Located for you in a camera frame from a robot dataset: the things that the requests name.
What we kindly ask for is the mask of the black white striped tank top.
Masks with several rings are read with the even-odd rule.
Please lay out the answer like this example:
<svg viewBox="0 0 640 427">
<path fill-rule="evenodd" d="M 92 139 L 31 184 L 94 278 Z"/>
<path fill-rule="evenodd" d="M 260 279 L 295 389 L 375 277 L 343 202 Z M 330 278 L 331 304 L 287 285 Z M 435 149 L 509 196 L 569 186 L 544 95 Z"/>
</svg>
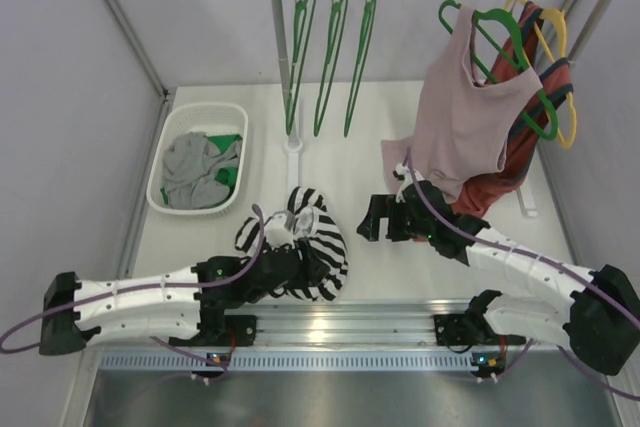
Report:
<svg viewBox="0 0 640 427">
<path fill-rule="evenodd" d="M 310 302 L 332 302 L 339 297 L 340 291 L 346 284 L 349 269 L 347 245 L 337 223 L 328 212 L 324 196 L 318 190 L 301 186 L 294 188 L 289 196 L 285 210 L 298 214 L 303 207 L 312 207 L 315 210 L 318 214 L 318 223 L 316 233 L 311 238 L 300 241 L 310 242 L 311 247 L 319 255 L 320 259 L 328 265 L 328 275 L 319 287 L 312 289 L 312 292 L 317 294 L 317 297 L 312 300 L 295 298 L 290 294 L 283 294 L 282 291 L 279 291 L 280 297 L 266 296 L 264 298 L 291 297 L 296 300 Z M 258 218 L 255 216 L 246 218 L 235 236 L 236 251 L 249 257 L 257 249 L 260 249 L 262 253 L 267 248 L 278 248 L 270 246 L 266 236 L 264 241 L 260 242 L 259 236 L 260 224 Z M 243 277 L 237 282 L 234 292 L 242 298 L 243 302 L 248 303 L 244 300 L 245 287 L 243 285 Z"/>
</svg>

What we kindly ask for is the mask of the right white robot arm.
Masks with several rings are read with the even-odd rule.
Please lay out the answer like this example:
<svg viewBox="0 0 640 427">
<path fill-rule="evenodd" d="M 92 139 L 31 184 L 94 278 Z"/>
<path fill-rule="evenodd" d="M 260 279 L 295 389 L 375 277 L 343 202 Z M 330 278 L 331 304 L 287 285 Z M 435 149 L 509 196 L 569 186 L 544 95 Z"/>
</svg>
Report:
<svg viewBox="0 0 640 427">
<path fill-rule="evenodd" d="M 392 242 L 421 240 L 447 259 L 488 272 L 525 291 L 485 290 L 470 301 L 465 323 L 475 344 L 520 336 L 571 350 L 600 374 L 617 375 L 639 346 L 639 297 L 627 275 L 561 263 L 508 239 L 487 221 L 456 214 L 430 182 L 371 197 L 357 233 L 378 241 L 381 220 Z"/>
</svg>

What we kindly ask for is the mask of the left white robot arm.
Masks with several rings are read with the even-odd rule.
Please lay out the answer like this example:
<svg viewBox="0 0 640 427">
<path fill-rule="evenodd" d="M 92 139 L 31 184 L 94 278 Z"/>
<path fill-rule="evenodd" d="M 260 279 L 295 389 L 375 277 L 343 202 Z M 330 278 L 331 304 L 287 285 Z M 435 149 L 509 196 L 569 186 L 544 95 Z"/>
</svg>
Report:
<svg viewBox="0 0 640 427">
<path fill-rule="evenodd" d="M 214 256 L 158 277 L 96 282 L 61 273 L 44 296 L 38 351 L 59 356 L 143 337 L 175 347 L 247 347 L 257 318 L 238 308 L 278 288 L 317 287 L 328 274 L 306 241 L 253 258 Z"/>
</svg>

